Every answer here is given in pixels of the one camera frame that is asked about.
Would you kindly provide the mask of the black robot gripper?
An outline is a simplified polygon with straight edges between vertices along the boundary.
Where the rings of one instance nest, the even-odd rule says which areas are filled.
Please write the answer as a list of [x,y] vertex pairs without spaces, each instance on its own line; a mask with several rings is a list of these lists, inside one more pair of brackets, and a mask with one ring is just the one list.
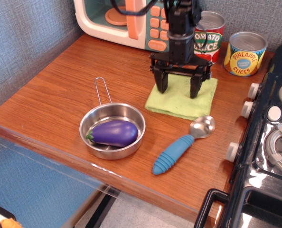
[[169,51],[151,54],[151,71],[157,89],[163,94],[168,88],[168,73],[192,76],[190,97],[196,98],[202,83],[211,77],[212,64],[194,54],[195,28],[201,20],[198,0],[165,0]]

